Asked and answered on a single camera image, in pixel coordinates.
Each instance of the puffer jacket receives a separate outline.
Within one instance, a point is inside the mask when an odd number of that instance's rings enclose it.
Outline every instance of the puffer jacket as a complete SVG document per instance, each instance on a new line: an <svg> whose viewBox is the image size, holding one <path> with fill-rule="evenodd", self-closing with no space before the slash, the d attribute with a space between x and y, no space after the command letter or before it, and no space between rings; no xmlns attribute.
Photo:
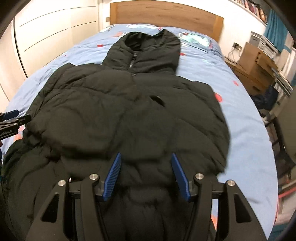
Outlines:
<svg viewBox="0 0 296 241"><path fill-rule="evenodd" d="M211 87L175 75L179 55L179 39L167 30L131 32L102 65L68 63L48 79L1 173L20 240L59 180L96 173L118 152L121 171L102 205L110 240L182 240L191 206L179 195L171 155L216 178L229 132Z"/></svg>

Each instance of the hood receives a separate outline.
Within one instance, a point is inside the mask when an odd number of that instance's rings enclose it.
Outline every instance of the hood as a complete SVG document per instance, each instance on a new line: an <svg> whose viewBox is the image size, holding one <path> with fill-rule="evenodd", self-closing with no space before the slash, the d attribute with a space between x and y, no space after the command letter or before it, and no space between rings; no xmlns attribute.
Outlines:
<svg viewBox="0 0 296 241"><path fill-rule="evenodd" d="M167 30L156 35L131 32L108 51L103 65L131 73L175 74L180 56L179 39Z"/></svg>

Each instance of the bookshelf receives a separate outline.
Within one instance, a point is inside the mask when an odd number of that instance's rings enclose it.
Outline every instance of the bookshelf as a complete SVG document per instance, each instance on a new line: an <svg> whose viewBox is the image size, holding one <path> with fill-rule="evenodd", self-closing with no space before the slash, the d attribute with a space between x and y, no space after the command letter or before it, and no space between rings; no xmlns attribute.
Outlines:
<svg viewBox="0 0 296 241"><path fill-rule="evenodd" d="M234 4L236 4L237 6L241 7L242 9L244 9L245 11L247 11L249 14L251 14L254 18L256 18L260 23L262 23L265 27L267 26L265 22L263 22L257 15L255 15L254 13L252 13L250 10L248 10L245 6L239 4L238 2L236 2L235 0L228 0Z"/></svg>

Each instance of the zipper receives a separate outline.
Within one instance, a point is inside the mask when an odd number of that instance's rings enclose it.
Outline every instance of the zipper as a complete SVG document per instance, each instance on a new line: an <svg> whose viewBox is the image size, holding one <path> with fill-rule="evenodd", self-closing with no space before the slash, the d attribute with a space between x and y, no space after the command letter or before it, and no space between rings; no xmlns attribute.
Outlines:
<svg viewBox="0 0 296 241"><path fill-rule="evenodd" d="M134 63L136 61L137 56L138 56L137 53L134 53L133 54L133 57L131 58L131 64L130 64L129 68L132 68L133 67L133 65L134 65Z"/></svg>

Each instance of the silver screw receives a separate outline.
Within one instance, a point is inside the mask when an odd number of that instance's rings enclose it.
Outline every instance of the silver screw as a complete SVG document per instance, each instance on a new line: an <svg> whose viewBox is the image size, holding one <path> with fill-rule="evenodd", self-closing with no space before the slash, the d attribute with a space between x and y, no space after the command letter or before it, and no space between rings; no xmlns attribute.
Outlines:
<svg viewBox="0 0 296 241"><path fill-rule="evenodd" d="M65 181L65 180L60 180L60 181L58 182L58 184L59 184L60 187L65 186L66 181Z"/></svg>
<svg viewBox="0 0 296 241"><path fill-rule="evenodd" d="M233 187L233 186L235 185L235 181L233 181L233 180L228 180L228 181L227 181L227 184L228 184L229 186Z"/></svg>
<svg viewBox="0 0 296 241"><path fill-rule="evenodd" d="M195 178L198 179L198 180L201 180L201 179L204 178L204 175L201 174L201 173L197 173L197 174L195 174Z"/></svg>
<svg viewBox="0 0 296 241"><path fill-rule="evenodd" d="M89 176L89 178L90 178L91 180L96 180L96 179L98 178L98 175L97 175L97 174L91 174L91 175Z"/></svg>

